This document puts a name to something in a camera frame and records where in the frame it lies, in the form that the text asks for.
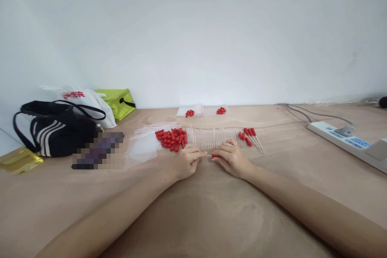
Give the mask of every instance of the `forearm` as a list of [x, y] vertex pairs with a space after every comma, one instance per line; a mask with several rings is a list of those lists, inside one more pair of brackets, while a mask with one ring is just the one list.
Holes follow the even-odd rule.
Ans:
[[37, 257], [97, 257], [176, 181], [170, 171], [159, 171], [143, 179], [64, 230]]
[[349, 257], [387, 257], [387, 231], [311, 188], [254, 166], [245, 179]]

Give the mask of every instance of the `yellow liquid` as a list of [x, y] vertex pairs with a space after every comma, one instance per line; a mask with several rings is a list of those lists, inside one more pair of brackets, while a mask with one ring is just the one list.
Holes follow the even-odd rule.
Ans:
[[0, 168], [14, 175], [30, 171], [43, 159], [25, 147], [20, 147], [0, 157]]

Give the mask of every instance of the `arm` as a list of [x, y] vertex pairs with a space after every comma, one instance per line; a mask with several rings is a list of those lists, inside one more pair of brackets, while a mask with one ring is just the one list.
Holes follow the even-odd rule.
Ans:
[[253, 165], [234, 140], [213, 154], [230, 174], [244, 179], [349, 257], [387, 257], [387, 231], [342, 204], [296, 181]]
[[168, 187], [196, 171], [206, 156], [187, 144], [166, 169], [113, 196], [55, 237], [37, 258], [97, 257]]

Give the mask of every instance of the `pile of red bulbs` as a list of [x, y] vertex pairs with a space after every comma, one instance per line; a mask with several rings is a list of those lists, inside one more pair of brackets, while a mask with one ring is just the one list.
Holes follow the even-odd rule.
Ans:
[[194, 110], [188, 110], [187, 113], [185, 114], [185, 117], [187, 118], [188, 116], [193, 116], [195, 114]]
[[181, 148], [184, 149], [187, 144], [187, 132], [183, 131], [182, 128], [174, 128], [171, 131], [164, 132], [163, 130], [155, 132], [157, 140], [161, 141], [161, 146], [164, 148], [169, 148], [170, 151], [179, 151], [179, 147], [181, 144]]
[[222, 114], [225, 113], [226, 111], [227, 111], [226, 109], [224, 109], [223, 107], [220, 107], [220, 108], [216, 111], [216, 114], [222, 115]]

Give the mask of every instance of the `finger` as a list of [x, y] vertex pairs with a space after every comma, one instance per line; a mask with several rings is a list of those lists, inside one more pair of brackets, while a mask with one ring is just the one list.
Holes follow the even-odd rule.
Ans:
[[231, 170], [229, 163], [221, 157], [214, 157], [212, 160], [218, 162], [228, 173]]
[[201, 159], [203, 157], [207, 156], [207, 152], [194, 152], [189, 155], [189, 159], [191, 161]]
[[226, 143], [230, 143], [230, 144], [232, 144], [234, 146], [237, 145], [237, 142], [234, 139], [229, 139], [229, 140], [226, 141]]
[[227, 152], [227, 151], [224, 151], [224, 150], [221, 150], [221, 149], [217, 149], [217, 150], [214, 150], [212, 152], [213, 155], [218, 155], [218, 156], [221, 156], [223, 157], [225, 160], [231, 160], [231, 153], [230, 152]]
[[219, 146], [218, 149], [221, 149], [221, 150], [224, 150], [224, 151], [230, 152], [230, 153], [234, 152], [234, 146], [221, 145], [221, 146]]
[[196, 167], [198, 166], [198, 163], [199, 163], [199, 160], [194, 160], [194, 161], [191, 163], [191, 167], [192, 167], [192, 169], [194, 170], [193, 172], [196, 172]]
[[187, 147], [187, 145], [185, 146], [184, 151], [188, 153], [201, 152], [201, 150], [198, 147], [193, 146], [191, 144], [189, 144], [190, 146]]
[[232, 145], [231, 143], [227, 143], [227, 142], [223, 143], [222, 145], [228, 146], [228, 147], [234, 147], [234, 145]]

